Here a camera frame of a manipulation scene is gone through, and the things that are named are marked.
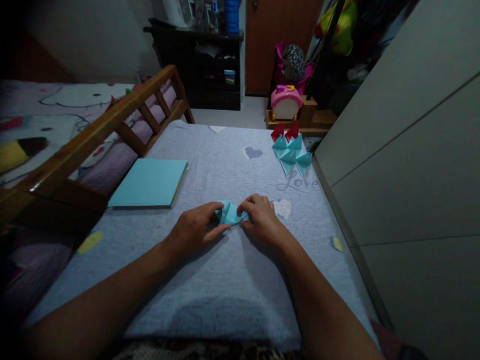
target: blue origami paper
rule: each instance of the blue origami paper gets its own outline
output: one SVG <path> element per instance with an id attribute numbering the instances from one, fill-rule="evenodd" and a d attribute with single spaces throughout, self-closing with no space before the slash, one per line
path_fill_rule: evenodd
<path id="1" fill-rule="evenodd" d="M 312 164 L 312 153 L 305 152 L 303 150 L 299 151 L 296 156 L 295 162 L 296 167 L 298 168 L 298 172 L 303 178 L 310 165 Z"/>
<path id="2" fill-rule="evenodd" d="M 297 151 L 286 150 L 278 159 L 280 160 L 281 167 L 285 172 L 285 176 L 288 176 L 292 169 L 295 167 L 295 160 L 297 158 Z"/>
<path id="3" fill-rule="evenodd" d="M 294 150 L 302 150 L 302 134 L 298 135 L 296 139 L 290 139 L 287 148 L 294 149 Z"/>
<path id="4" fill-rule="evenodd" d="M 215 210 L 215 215 L 220 224 L 227 224 L 230 226 L 237 225 L 247 216 L 245 211 L 242 212 L 240 216 L 237 216 L 238 206 L 233 205 L 230 201 L 223 200 L 219 202 L 223 203 L 223 209 Z"/>
<path id="5" fill-rule="evenodd" d="M 285 152 L 285 150 L 287 150 L 287 139 L 285 138 L 284 135 L 281 135 L 276 141 L 275 143 L 273 144 L 273 146 L 271 147 L 273 149 L 273 151 L 275 152 L 276 156 L 278 158 L 280 158 L 280 156 L 283 155 L 283 153 Z"/>

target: black cabinet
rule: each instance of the black cabinet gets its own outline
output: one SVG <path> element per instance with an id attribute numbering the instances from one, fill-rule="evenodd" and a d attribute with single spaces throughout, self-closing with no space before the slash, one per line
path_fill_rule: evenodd
<path id="1" fill-rule="evenodd" d="M 200 32 L 165 26 L 145 27 L 153 37 L 158 61 L 162 67 L 176 65 L 185 87 L 190 107 L 197 109 L 240 110 L 239 34 Z M 210 45 L 230 58 L 216 58 L 196 51 Z M 224 70 L 235 71 L 235 82 L 226 83 Z"/>

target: wooden bed frame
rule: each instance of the wooden bed frame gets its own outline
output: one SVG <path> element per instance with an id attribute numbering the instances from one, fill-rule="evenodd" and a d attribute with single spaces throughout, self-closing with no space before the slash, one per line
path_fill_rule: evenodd
<path id="1" fill-rule="evenodd" d="M 171 80 L 177 99 L 169 108 L 161 86 Z M 155 95 L 165 119 L 158 124 L 145 101 Z M 153 131 L 145 145 L 125 124 L 139 110 Z M 69 175 L 112 133 L 116 132 L 140 158 L 145 157 L 167 125 L 185 114 L 194 124 L 185 89 L 174 65 L 168 65 L 139 89 L 125 96 L 12 189 L 0 190 L 0 226 L 33 226 L 46 230 L 89 232 L 107 208 L 109 196 L 91 190 Z"/>

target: bed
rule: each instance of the bed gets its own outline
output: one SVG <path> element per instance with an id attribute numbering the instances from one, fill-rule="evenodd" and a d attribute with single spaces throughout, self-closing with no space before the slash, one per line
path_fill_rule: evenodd
<path id="1" fill-rule="evenodd" d="M 206 202 L 240 204 L 269 197 L 275 212 L 376 341 L 351 279 L 326 196 L 312 167 L 288 177 L 269 130 L 172 121 L 147 158 L 187 160 L 190 169 L 172 209 L 109 208 L 93 232 L 100 242 L 76 254 L 29 315 L 29 326 L 161 241 L 180 214 Z M 298 349 L 301 334 L 281 268 L 268 249 L 235 226 L 208 252 L 174 273 L 129 324 L 124 337 L 261 340 Z"/>
<path id="2" fill-rule="evenodd" d="M 105 211 L 112 190 L 135 159 L 149 152 L 165 127 L 183 114 L 194 122 L 175 66 L 166 66 L 107 110 L 110 97 L 125 95 L 129 87 L 3 83 L 2 141 L 43 131 L 52 138 L 45 150 L 13 174 L 2 175 L 2 226 L 90 231 Z M 92 101 L 84 102 L 86 94 Z"/>
<path id="3" fill-rule="evenodd" d="M 104 213 L 112 191 L 167 125 L 194 119 L 173 65 L 129 84 L 4 81 L 0 141 L 48 137 L 48 147 L 0 177 L 2 294 L 20 323 Z M 110 97 L 122 99 L 110 109 Z M 95 156 L 104 155 L 94 161 Z"/>

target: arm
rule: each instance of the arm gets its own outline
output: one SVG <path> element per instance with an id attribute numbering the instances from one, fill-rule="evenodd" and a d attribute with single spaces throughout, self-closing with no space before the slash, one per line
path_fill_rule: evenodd
<path id="1" fill-rule="evenodd" d="M 265 196 L 249 196 L 238 212 L 252 222 L 240 226 L 272 247 L 290 280 L 295 308 L 312 359 L 383 359 L 370 335 L 308 254 L 275 215 Z"/>
<path id="2" fill-rule="evenodd" d="M 222 207 L 221 202 L 210 202 L 184 212 L 164 241 L 29 328 L 24 340 L 31 355 L 98 357 L 171 269 L 230 228 L 208 229 L 211 216 Z"/>

